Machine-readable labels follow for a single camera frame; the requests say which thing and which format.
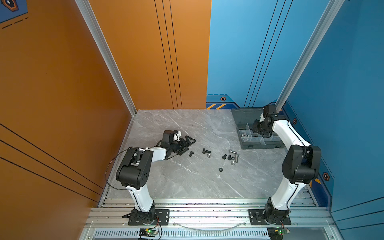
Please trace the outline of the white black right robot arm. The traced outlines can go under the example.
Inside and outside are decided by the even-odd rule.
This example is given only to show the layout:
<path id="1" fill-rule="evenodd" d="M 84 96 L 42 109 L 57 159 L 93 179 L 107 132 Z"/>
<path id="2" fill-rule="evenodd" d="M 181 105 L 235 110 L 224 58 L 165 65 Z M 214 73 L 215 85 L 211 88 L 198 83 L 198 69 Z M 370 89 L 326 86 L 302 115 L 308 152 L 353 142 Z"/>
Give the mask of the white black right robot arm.
<path id="1" fill-rule="evenodd" d="M 253 132 L 263 137 L 277 134 L 288 152 L 282 163 L 283 180 L 265 205 L 262 219 L 269 225 L 280 224 L 289 216 L 292 201 L 299 191 L 319 175 L 321 149 L 312 146 L 279 115 L 274 104 L 263 107 L 259 120 L 254 121 Z"/>

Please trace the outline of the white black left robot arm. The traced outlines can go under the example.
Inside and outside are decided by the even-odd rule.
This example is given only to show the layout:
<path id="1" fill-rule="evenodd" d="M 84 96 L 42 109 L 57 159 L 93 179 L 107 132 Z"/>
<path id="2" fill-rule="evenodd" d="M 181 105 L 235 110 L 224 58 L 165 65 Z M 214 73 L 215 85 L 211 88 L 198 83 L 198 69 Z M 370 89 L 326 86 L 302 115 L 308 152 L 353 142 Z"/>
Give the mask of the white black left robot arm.
<path id="1" fill-rule="evenodd" d="M 195 142 L 196 139 L 189 136 L 182 137 L 180 131 L 165 130 L 163 138 L 154 147 L 129 147 L 124 150 L 124 157 L 116 171 L 116 180 L 124 187 L 123 190 L 130 193 L 135 204 L 134 209 L 123 216 L 129 218 L 129 225 L 152 225 L 157 221 L 155 201 L 147 186 L 152 163 L 181 156 Z"/>

